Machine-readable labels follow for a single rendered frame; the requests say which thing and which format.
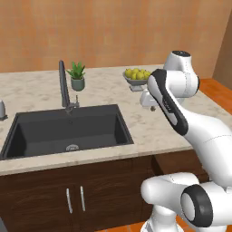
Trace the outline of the dark grey sink basin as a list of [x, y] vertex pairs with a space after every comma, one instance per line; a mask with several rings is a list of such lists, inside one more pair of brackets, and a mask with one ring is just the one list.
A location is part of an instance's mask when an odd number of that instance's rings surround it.
[[132, 144], [116, 104], [19, 112], [0, 153], [1, 160]]

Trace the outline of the dark wood cupboard door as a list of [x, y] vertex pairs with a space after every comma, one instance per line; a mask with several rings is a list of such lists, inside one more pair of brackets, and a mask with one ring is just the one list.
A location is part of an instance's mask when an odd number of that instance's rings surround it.
[[[151, 157], [118, 159], [76, 167], [78, 219], [82, 232], [124, 226], [143, 220], [142, 181], [152, 175]], [[80, 186], [85, 208], [82, 211]]]
[[66, 197], [72, 186], [29, 177], [0, 177], [0, 218], [7, 232], [73, 232]]

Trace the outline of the dark grey tap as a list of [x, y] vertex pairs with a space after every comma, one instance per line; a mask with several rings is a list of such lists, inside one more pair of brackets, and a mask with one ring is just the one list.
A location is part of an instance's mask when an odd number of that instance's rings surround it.
[[59, 61], [59, 79], [60, 79], [60, 89], [61, 89], [61, 95], [62, 95], [62, 106], [64, 107], [66, 113], [71, 115], [73, 109], [79, 107], [79, 102], [77, 101], [70, 102], [64, 62], [62, 60]]

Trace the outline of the grey bowl of yellow fruit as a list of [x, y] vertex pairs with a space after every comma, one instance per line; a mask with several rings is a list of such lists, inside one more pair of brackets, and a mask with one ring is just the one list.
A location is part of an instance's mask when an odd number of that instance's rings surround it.
[[134, 68], [126, 69], [122, 75], [133, 92], [141, 92], [143, 85], [147, 83], [150, 77], [150, 72], [144, 69]]

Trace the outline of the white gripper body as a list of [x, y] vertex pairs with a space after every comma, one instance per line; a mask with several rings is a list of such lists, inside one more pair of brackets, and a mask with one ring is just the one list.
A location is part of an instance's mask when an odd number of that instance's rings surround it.
[[151, 96], [148, 90], [144, 90], [140, 97], [140, 104], [142, 107], [156, 107], [158, 103], [156, 100]]

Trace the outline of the green plant in grey pot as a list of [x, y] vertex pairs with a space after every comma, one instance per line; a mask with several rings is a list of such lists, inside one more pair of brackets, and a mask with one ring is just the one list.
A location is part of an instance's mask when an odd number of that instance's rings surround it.
[[71, 76], [71, 86], [77, 92], [82, 91], [85, 87], [84, 69], [85, 66], [83, 66], [81, 62], [72, 62], [72, 69], [67, 70]]

